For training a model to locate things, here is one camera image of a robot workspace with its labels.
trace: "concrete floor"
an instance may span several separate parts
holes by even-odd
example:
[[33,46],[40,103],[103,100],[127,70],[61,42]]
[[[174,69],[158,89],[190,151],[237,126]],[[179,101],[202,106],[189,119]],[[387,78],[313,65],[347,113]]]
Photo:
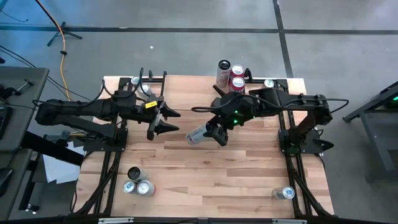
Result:
[[[43,1],[59,22],[71,26],[189,27],[276,29],[272,0],[54,0]],[[398,29],[395,0],[280,0],[286,29]],[[4,8],[30,25],[51,21],[34,1],[13,0]],[[0,14],[0,23],[16,22]],[[278,34],[100,33],[82,32],[83,40],[67,37],[65,76],[69,88],[94,97],[105,75],[136,75],[141,67],[155,75],[166,70],[177,75],[215,75],[216,63],[227,58],[251,68],[257,77],[286,77]],[[62,40],[46,43],[53,32],[0,31],[0,44],[37,67],[59,75]],[[333,114],[324,139],[335,143],[325,153],[326,176],[335,213],[339,217],[398,222],[398,185],[368,184],[364,175],[380,166],[359,120],[346,124],[341,117],[397,81],[396,35],[286,35],[295,78],[304,78],[308,94],[347,98],[350,104]],[[23,66],[0,52],[8,66]],[[46,85],[41,100],[64,99]],[[44,127],[34,121],[30,131],[57,134],[63,126]],[[41,206],[36,217],[68,213],[73,184],[35,189],[32,202]],[[58,198],[59,192],[69,197]],[[14,212],[13,218],[33,217]]]

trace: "orange cable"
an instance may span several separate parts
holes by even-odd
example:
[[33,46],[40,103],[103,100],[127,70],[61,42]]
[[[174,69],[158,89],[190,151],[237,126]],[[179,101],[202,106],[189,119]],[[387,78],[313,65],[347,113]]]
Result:
[[[63,51],[65,51],[66,49],[66,41],[65,41],[65,36],[62,32],[61,27],[58,25],[58,22],[50,15],[50,13],[48,12],[48,10],[46,10],[46,8],[42,5],[42,3],[37,0],[37,3],[40,4],[40,6],[42,6],[42,8],[47,12],[47,14],[53,19],[53,21],[55,22],[55,25],[57,26],[58,30],[61,33],[62,36],[62,42],[63,42]],[[65,81],[65,77],[63,76],[63,61],[65,60],[65,55],[62,54],[62,59],[61,59],[61,65],[60,65],[60,73],[61,73],[61,77],[62,77],[62,81],[63,81],[63,85],[65,86],[65,93],[67,94],[67,98],[68,101],[71,101],[70,97],[69,97],[69,91],[68,91],[68,85],[67,82]]]

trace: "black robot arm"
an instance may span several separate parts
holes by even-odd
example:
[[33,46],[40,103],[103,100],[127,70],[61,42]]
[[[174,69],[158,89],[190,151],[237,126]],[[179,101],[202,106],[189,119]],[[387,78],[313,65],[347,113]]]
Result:
[[35,120],[41,125],[64,124],[77,129],[96,134],[99,138],[115,139],[118,129],[115,124],[97,124],[79,118],[79,116],[95,116],[103,121],[111,121],[117,116],[122,119],[149,123],[148,140],[153,140],[154,133],[160,134],[176,131],[178,127],[167,124],[160,119],[164,117],[180,117],[180,114],[170,109],[163,96],[151,95],[149,103],[136,105],[136,94],[131,91],[117,91],[112,97],[91,102],[70,102],[47,100],[39,105]]
[[275,88],[251,90],[248,95],[224,93],[217,86],[213,88],[221,95],[213,100],[211,107],[192,108],[196,112],[212,112],[215,116],[208,122],[205,137],[214,138],[220,145],[228,142],[227,129],[243,126],[246,121],[257,117],[275,116],[284,110],[308,111],[304,120],[289,129],[289,141],[299,144],[316,125],[328,124],[332,117],[323,95],[290,95]]

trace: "tripod stand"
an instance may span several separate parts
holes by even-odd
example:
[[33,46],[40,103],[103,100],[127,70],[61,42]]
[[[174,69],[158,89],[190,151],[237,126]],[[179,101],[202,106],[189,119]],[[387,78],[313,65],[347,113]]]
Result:
[[[44,9],[43,5],[41,5],[41,3],[38,2],[38,0],[35,0],[35,1],[36,1],[36,3],[43,9],[43,11],[44,11],[45,14],[47,15],[47,17],[50,18],[50,20],[52,21],[52,23],[54,23],[54,25],[57,26],[57,23],[56,23],[55,20],[50,16],[50,14]],[[66,26],[66,24],[67,24],[66,22],[62,22],[62,24],[61,24],[61,26],[60,26],[60,28],[61,28],[61,30],[62,30],[62,32],[63,32],[64,34],[69,34],[69,35],[71,35],[72,37],[76,37],[77,39],[80,39],[80,40],[83,38],[83,37],[81,37],[81,36],[79,36],[79,35],[76,35],[76,34],[73,34],[73,33],[69,32],[69,31],[66,31],[66,30],[64,29],[65,26]],[[57,37],[59,36],[59,34],[60,34],[60,31],[58,30],[58,31],[55,33],[55,35],[51,38],[51,40],[48,42],[47,46],[50,47],[50,45],[52,44],[52,42],[55,40],[55,38],[57,38]]]

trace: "wooden tabletop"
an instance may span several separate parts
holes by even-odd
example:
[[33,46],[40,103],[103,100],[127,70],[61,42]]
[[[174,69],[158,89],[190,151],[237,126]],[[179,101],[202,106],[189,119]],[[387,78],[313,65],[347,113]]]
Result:
[[[116,90],[120,77],[105,77],[109,90]],[[185,135],[206,123],[211,113],[194,113],[193,106],[210,106],[218,96],[212,85],[215,77],[167,75],[164,96],[170,108],[181,118],[169,118],[168,123],[179,131],[146,139],[148,124],[128,121],[129,137],[122,153],[118,181],[114,193],[112,216],[132,217],[224,217],[224,218],[292,218],[290,200],[274,200],[272,189],[288,185],[284,155],[277,142],[277,116],[256,118],[228,131],[225,147],[215,141],[191,146]],[[301,78],[288,79],[291,94],[304,93]],[[152,91],[160,93],[160,83],[151,83]],[[259,88],[247,84],[246,89]],[[294,112],[298,124],[306,112]],[[81,166],[77,184],[78,210],[98,185],[103,163],[103,152],[92,153]],[[303,155],[307,185],[325,210],[333,213],[325,171],[319,158]],[[156,186],[153,197],[126,194],[123,183],[133,166],[143,168]],[[300,208],[304,212],[301,191]],[[104,209],[108,188],[103,195]]]

